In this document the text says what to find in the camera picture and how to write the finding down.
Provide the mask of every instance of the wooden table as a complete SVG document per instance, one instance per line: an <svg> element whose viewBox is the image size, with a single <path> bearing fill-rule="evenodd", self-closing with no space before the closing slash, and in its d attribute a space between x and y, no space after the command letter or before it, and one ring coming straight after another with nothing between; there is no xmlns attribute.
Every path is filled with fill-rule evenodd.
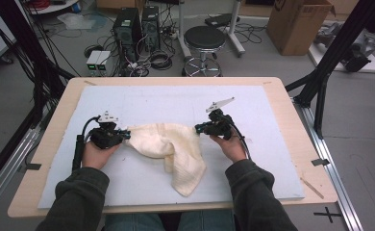
<svg viewBox="0 0 375 231"><path fill-rule="evenodd" d="M147 77L147 78L75 78L70 80L62 99L37 148L32 163L41 164L40 170L28 170L13 198L8 214L12 218L43 217L48 210L38 209L48 169L63 138L64 131L77 107L86 86L263 86L276 116L287 149L291 155L306 197L302 200L282 201L290 204L334 203L337 193L323 166L311 161L318 155L301 119L290 101L283 83L273 77ZM201 203L184 205L117 206L105 208L103 213L131 213L153 211L181 211L211 208L232 208L232 203Z"/></svg>

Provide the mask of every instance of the sleeve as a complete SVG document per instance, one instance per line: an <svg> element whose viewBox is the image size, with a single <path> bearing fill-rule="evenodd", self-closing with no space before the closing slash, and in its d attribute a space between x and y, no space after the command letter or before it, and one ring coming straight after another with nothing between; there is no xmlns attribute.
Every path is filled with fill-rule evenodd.
<svg viewBox="0 0 375 231"><path fill-rule="evenodd" d="M274 176L250 160L226 170L241 230L297 230L273 192Z"/></svg>
<svg viewBox="0 0 375 231"><path fill-rule="evenodd" d="M56 186L56 200L37 230L97 229L110 183L102 171L83 167Z"/></svg>

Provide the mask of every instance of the towel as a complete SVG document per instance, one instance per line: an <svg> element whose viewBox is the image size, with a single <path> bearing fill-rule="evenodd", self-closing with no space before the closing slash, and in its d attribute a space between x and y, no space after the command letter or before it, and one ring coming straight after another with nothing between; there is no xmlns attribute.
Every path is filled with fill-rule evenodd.
<svg viewBox="0 0 375 231"><path fill-rule="evenodd" d="M175 123L130 126L131 138L125 144L150 158L164 158L164 170L172 173L172 187L189 196L206 170L193 127Z"/></svg>

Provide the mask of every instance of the hand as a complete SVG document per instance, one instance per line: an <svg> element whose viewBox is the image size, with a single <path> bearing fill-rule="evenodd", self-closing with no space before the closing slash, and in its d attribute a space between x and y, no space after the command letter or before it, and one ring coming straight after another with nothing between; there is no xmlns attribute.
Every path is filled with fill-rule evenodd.
<svg viewBox="0 0 375 231"><path fill-rule="evenodd" d="M108 149L100 149L92 141L87 142L83 153L83 167L103 168L119 145Z"/></svg>
<svg viewBox="0 0 375 231"><path fill-rule="evenodd" d="M232 129L232 136L228 141L221 139L220 137L210 135L211 139L220 145L224 155L227 156L233 163L247 159L244 148L240 139L238 138L237 132Z"/></svg>

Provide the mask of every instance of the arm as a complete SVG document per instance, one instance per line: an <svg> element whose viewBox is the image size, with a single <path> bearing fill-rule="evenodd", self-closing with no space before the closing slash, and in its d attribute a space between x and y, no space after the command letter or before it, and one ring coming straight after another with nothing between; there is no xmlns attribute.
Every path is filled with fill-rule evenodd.
<svg viewBox="0 0 375 231"><path fill-rule="evenodd" d="M56 200L37 230L96 230L110 179L101 169L119 145L86 144L83 167L56 186Z"/></svg>
<svg viewBox="0 0 375 231"><path fill-rule="evenodd" d="M272 192L274 176L247 160L241 141L211 136L233 164L227 168L235 213L242 230L297 230Z"/></svg>

